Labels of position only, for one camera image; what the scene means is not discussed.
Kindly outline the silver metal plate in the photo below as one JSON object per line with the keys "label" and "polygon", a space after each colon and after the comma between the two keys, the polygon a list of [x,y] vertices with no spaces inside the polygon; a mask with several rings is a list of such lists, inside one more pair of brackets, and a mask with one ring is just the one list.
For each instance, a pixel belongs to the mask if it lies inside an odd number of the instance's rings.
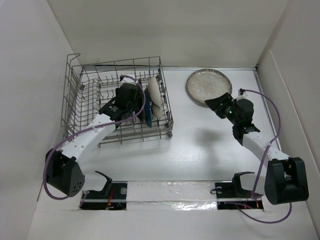
{"label": "silver metal plate", "polygon": [[139,119],[139,121],[141,123],[145,123],[145,112],[144,112],[144,110],[141,111],[141,113],[137,116],[137,118]]}

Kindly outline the cream divided plate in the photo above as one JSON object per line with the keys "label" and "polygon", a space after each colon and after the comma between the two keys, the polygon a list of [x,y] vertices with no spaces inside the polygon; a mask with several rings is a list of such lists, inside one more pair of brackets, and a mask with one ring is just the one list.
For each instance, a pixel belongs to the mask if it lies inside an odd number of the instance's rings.
{"label": "cream divided plate", "polygon": [[152,114],[157,118],[162,118],[162,98],[158,87],[157,79],[151,77],[147,84],[149,99],[151,101]]}

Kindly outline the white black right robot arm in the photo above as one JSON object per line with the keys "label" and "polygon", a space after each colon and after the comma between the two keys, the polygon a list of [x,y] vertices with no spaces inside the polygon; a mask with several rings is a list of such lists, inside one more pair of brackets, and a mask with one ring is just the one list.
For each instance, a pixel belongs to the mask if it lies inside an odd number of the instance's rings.
{"label": "white black right robot arm", "polygon": [[[237,98],[227,92],[220,97],[205,100],[205,104],[219,118],[228,119],[232,123],[233,137],[260,160],[251,198],[266,196],[272,205],[302,202],[309,198],[304,161],[273,147],[274,138],[266,140],[263,137],[253,124],[254,104],[246,99],[244,89],[240,90]],[[266,167],[264,190],[258,193],[256,189],[263,166]]]}

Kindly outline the speckled beige round plate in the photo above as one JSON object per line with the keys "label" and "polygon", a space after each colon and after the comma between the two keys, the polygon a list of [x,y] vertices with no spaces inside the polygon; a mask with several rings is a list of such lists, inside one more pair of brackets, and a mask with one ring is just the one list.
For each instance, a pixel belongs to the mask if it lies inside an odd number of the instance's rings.
{"label": "speckled beige round plate", "polygon": [[208,108],[205,101],[232,94],[233,87],[229,78],[222,72],[203,68],[193,72],[187,79],[185,89],[197,105]]}

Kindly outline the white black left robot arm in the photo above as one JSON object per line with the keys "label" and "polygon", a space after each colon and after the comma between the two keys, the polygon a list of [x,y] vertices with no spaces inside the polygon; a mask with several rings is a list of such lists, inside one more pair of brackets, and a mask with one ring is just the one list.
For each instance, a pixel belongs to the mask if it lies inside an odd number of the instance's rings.
{"label": "white black left robot arm", "polygon": [[65,200],[81,191],[94,191],[103,199],[111,194],[109,176],[99,170],[84,171],[82,166],[106,136],[144,109],[146,95],[142,85],[128,75],[124,80],[116,89],[116,96],[98,111],[86,128],[66,137],[47,152],[42,182],[51,199]]}

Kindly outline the blue shell shaped dish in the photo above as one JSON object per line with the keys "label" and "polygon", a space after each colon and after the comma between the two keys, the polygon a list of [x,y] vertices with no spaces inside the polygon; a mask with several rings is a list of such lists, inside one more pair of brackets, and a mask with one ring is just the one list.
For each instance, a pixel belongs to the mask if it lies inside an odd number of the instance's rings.
{"label": "blue shell shaped dish", "polygon": [[144,104],[144,122],[145,124],[151,128],[152,127],[152,110],[150,105],[150,97],[149,97],[149,91],[146,88],[144,90],[145,95],[145,104]]}

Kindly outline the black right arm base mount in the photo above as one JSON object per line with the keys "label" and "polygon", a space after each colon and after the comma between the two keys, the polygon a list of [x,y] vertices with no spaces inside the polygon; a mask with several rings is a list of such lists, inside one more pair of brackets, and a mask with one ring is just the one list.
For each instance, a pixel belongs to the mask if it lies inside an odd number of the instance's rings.
{"label": "black right arm base mount", "polygon": [[263,210],[263,202],[260,198],[250,199],[251,190],[244,189],[241,184],[241,176],[252,175],[254,172],[238,172],[233,175],[231,181],[220,181],[214,183],[210,191],[216,196],[218,210]]}

